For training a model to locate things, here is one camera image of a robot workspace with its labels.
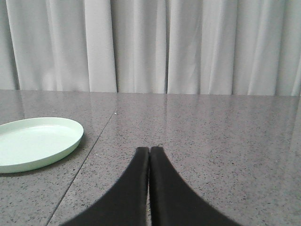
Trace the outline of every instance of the black object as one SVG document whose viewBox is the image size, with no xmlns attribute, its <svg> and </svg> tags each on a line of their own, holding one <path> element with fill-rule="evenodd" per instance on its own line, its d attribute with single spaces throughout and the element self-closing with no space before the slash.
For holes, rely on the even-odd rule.
<svg viewBox="0 0 301 226">
<path fill-rule="evenodd" d="M 63 226 L 145 226 L 149 149 L 138 147 L 116 184 Z"/>
<path fill-rule="evenodd" d="M 152 226 L 238 226 L 200 198 L 173 168 L 161 147 L 150 150 Z"/>
</svg>

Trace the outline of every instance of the countertop seam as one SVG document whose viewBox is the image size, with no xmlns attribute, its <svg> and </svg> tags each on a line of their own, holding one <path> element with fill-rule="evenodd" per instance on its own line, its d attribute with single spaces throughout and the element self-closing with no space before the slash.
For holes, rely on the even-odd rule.
<svg viewBox="0 0 301 226">
<path fill-rule="evenodd" d="M 85 157 L 83 163 L 82 163 L 81 166 L 79 167 L 79 170 L 78 170 L 78 171 L 76 172 L 76 174 L 74 175 L 74 177 L 73 177 L 71 183 L 69 184 L 68 188 L 66 189 L 65 193 L 62 195 L 60 201 L 58 202 L 58 204 L 56 205 L 55 209 L 54 209 L 53 212 L 51 213 L 50 218 L 47 220 L 45 226 L 48 226 L 48 225 L 49 225 L 49 223 L 50 223 L 52 217 L 54 216 L 54 214 L 55 214 L 57 208 L 60 206 L 61 202 L 63 201 L 63 199 L 64 199 L 64 197 L 65 197 L 65 195 L 66 195 L 67 192 L 69 191 L 71 185 L 73 184 L 73 181 L 75 180 L 75 178 L 76 178 L 76 176 L 78 175 L 79 171 L 81 170 L 82 166 L 85 164 L 85 162 L 86 162 L 88 156 L 90 155 L 91 151 L 93 150 L 93 148 L 94 148 L 95 144 L 97 143 L 99 137 L 100 137 L 101 134 L 103 133 L 104 129 L 107 127 L 107 125 L 108 125 L 109 121 L 111 120 L 112 116 L 114 115 L 114 113 L 116 112 L 116 109 L 117 109 L 117 108 L 115 108 L 114 111 L 112 112 L 112 114 L 111 114 L 110 118 L 108 119 L 107 123 L 105 124 L 105 126 L 103 127 L 103 129 L 102 129 L 102 131 L 100 132 L 99 136 L 97 137 L 96 141 L 95 141 L 94 144 L 92 145 L 92 147 L 91 147 L 89 153 L 87 154 L 87 156 Z"/>
</svg>

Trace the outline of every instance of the plastic plate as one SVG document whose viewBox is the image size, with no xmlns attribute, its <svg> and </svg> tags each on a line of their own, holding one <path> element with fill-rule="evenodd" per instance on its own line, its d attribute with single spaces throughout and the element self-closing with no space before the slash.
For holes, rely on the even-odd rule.
<svg viewBox="0 0 301 226">
<path fill-rule="evenodd" d="M 69 155 L 84 133 L 76 121 L 32 118 L 0 125 L 0 173 L 50 165 Z"/>
</svg>

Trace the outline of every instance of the white curtain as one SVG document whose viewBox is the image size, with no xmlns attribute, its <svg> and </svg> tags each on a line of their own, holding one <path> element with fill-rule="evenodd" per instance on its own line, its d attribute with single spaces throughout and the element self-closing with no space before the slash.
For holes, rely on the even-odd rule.
<svg viewBox="0 0 301 226">
<path fill-rule="evenodd" d="M 0 89 L 299 96 L 301 0 L 0 0 Z"/>
</svg>

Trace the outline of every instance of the table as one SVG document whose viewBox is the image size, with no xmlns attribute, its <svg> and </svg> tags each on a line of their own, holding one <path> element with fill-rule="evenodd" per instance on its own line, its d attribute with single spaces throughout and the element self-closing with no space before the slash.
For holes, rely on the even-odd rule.
<svg viewBox="0 0 301 226">
<path fill-rule="evenodd" d="M 78 121 L 84 137 L 59 162 L 0 175 L 0 225 L 59 225 L 116 182 L 136 147 L 154 145 L 238 223 L 301 224 L 299 97 L 0 90 L 0 124 L 46 116 Z"/>
</svg>

